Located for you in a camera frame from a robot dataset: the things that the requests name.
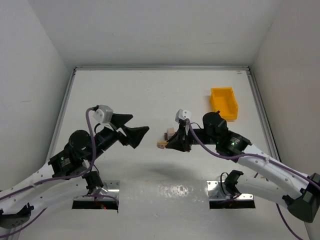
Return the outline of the light wood cube block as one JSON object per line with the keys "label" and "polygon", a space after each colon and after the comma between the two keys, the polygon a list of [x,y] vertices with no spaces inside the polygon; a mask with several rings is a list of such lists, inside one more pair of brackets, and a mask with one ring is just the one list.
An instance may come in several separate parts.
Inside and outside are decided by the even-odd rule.
{"label": "light wood cube block", "polygon": [[167,138],[170,139],[176,133],[173,127],[167,129]]}

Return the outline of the patterned small wood block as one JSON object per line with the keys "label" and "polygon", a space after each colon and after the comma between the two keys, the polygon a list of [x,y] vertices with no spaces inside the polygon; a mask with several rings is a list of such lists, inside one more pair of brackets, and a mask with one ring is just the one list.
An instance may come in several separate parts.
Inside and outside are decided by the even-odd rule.
{"label": "patterned small wood block", "polygon": [[167,146],[168,142],[167,141],[158,141],[156,143],[156,146],[159,148],[159,149],[165,149],[166,146]]}

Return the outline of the yellow plastic bin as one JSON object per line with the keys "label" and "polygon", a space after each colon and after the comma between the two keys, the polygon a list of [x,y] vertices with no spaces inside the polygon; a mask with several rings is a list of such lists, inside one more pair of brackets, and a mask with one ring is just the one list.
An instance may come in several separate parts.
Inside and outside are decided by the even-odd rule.
{"label": "yellow plastic bin", "polygon": [[232,87],[211,88],[209,98],[213,112],[219,112],[227,121],[235,121],[238,118],[238,103]]}

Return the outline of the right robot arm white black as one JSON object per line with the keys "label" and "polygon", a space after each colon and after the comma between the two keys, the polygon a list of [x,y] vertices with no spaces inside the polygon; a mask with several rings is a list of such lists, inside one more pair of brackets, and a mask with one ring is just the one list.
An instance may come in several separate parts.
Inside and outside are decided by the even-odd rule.
{"label": "right robot arm white black", "polygon": [[253,170],[265,180],[245,176],[232,170],[222,188],[231,197],[253,194],[286,208],[297,219],[312,223],[320,208],[320,175],[299,172],[264,153],[249,139],[228,129],[227,121],[219,112],[208,112],[202,118],[203,127],[193,128],[188,110],[177,111],[176,133],[167,141],[166,148],[190,152],[200,145],[209,154],[232,161]]}

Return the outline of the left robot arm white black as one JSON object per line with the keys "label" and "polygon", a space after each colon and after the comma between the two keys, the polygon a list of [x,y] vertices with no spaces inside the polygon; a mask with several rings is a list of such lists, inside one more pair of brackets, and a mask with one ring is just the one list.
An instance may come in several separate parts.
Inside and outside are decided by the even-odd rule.
{"label": "left robot arm white black", "polygon": [[0,193],[0,226],[13,229],[29,222],[37,211],[78,196],[95,198],[105,183],[95,161],[113,144],[137,148],[148,126],[127,127],[131,114],[111,117],[111,128],[104,127],[94,133],[90,118],[86,117],[88,130],[73,132],[64,149],[52,156],[39,170],[17,185]]}

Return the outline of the white front cover board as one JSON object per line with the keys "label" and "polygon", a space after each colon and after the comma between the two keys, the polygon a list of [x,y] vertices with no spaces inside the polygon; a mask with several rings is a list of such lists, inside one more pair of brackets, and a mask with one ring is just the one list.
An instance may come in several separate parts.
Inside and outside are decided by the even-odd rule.
{"label": "white front cover board", "polygon": [[21,240],[294,240],[303,222],[256,197],[252,209],[210,209],[205,181],[120,182],[119,209],[47,209]]}

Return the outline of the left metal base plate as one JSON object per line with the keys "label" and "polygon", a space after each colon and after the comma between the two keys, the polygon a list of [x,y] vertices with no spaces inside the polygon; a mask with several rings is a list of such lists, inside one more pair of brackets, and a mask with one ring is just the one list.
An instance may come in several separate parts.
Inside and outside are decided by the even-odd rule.
{"label": "left metal base plate", "polygon": [[88,196],[98,199],[118,200],[120,194],[119,180],[105,180],[103,186],[93,190]]}

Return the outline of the metal base plate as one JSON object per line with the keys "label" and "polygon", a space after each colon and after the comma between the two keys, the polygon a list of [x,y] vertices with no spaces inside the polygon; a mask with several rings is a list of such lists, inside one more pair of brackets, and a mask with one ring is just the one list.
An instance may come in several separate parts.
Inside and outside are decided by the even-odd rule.
{"label": "metal base plate", "polygon": [[103,186],[93,190],[88,196],[98,199],[118,200],[120,194],[119,180],[105,180]]}
{"label": "metal base plate", "polygon": [[221,183],[224,183],[224,180],[207,180],[207,192],[208,197],[211,201],[253,201],[254,196],[247,193],[237,194],[236,196],[231,196],[230,193],[227,193],[226,190],[222,190]]}

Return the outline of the aluminium frame rail left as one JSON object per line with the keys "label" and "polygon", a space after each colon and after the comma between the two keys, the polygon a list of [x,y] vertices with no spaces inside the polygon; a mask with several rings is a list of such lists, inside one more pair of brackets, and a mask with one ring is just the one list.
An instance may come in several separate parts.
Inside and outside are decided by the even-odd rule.
{"label": "aluminium frame rail left", "polygon": [[56,126],[55,126],[55,129],[54,129],[53,137],[52,137],[52,140],[51,140],[51,143],[50,143],[50,147],[49,147],[49,151],[48,151],[48,154],[47,154],[46,162],[48,162],[50,160],[50,158],[54,156],[54,154],[58,153],[57,150],[56,150],[57,142],[59,140],[60,131],[61,131],[61,127],[62,127],[62,122],[63,122],[63,119],[64,119],[64,115],[65,115],[65,111],[66,111],[66,108],[67,108],[67,104],[68,104],[68,100],[69,100],[69,97],[70,97],[70,93],[71,93],[74,77],[76,75],[76,71],[77,71],[77,69],[74,68],[72,73],[71,73],[71,76],[69,78],[67,87],[66,87],[66,91],[65,91],[64,98],[63,98],[63,101],[62,101],[61,109],[60,109],[60,112],[59,112],[59,115],[58,115],[58,119],[57,119]]}

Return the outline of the aluminium frame rail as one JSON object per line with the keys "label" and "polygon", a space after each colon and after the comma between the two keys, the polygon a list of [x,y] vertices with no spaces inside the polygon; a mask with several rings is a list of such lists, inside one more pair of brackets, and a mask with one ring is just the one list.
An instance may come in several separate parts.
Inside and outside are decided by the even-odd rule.
{"label": "aluminium frame rail", "polygon": [[58,115],[58,119],[57,119],[56,126],[55,126],[55,129],[54,129],[53,137],[52,137],[52,140],[51,140],[51,143],[50,143],[50,147],[49,147],[49,151],[48,151],[48,154],[47,154],[46,162],[48,162],[50,160],[50,158],[54,156],[54,154],[58,153],[57,150],[56,150],[57,142],[59,140],[60,131],[61,131],[61,127],[62,127],[62,122],[63,122],[63,119],[64,119],[64,115],[65,115],[65,111],[66,111],[66,108],[67,108],[67,104],[68,104],[68,100],[69,100],[69,97],[70,97],[70,93],[71,93],[74,77],[76,75],[76,71],[77,71],[77,69],[74,68],[72,73],[71,73],[71,76],[69,78],[67,87],[66,87],[66,91],[65,91],[64,98],[63,98],[63,101],[62,101],[61,109],[60,109],[60,112],[59,112],[59,115]]}
{"label": "aluminium frame rail", "polygon": [[214,70],[214,71],[249,71],[241,65],[106,65],[77,66],[74,71],[168,71],[168,70]]}
{"label": "aluminium frame rail", "polygon": [[246,73],[266,141],[268,153],[277,161],[282,162],[254,72],[249,68]]}

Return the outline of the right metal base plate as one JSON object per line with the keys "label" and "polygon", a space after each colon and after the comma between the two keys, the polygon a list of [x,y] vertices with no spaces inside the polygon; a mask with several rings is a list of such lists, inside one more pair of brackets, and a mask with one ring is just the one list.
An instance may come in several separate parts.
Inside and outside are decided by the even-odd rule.
{"label": "right metal base plate", "polygon": [[222,190],[221,183],[224,183],[224,180],[207,180],[207,192],[208,197],[211,201],[253,201],[254,196],[247,193],[237,194],[236,196],[231,196],[230,193],[227,193],[226,190]]}

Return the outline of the aluminium frame rail right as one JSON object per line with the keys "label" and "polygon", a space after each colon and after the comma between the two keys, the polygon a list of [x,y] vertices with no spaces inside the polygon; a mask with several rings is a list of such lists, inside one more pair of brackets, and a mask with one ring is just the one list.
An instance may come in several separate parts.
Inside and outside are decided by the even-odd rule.
{"label": "aluminium frame rail right", "polygon": [[249,68],[246,73],[266,141],[268,153],[277,161],[282,162],[254,72]]}

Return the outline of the aluminium frame rail back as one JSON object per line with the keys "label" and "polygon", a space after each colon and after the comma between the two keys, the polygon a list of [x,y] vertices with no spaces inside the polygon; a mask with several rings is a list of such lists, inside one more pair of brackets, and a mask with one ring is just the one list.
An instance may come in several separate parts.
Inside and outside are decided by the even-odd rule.
{"label": "aluminium frame rail back", "polygon": [[74,71],[168,71],[168,70],[214,70],[214,71],[249,71],[241,65],[106,65],[77,66]]}

